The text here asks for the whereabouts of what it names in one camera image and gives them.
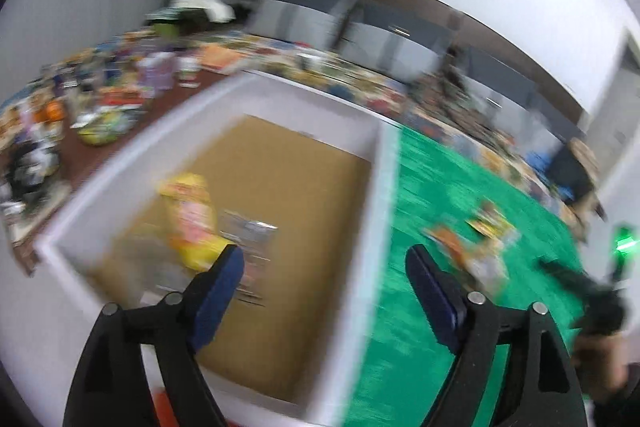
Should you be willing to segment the person's right hand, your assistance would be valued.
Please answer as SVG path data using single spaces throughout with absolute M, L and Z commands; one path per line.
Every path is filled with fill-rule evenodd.
M 625 337 L 578 334 L 572 362 L 582 391 L 595 403 L 605 403 L 626 386 L 628 364 Z

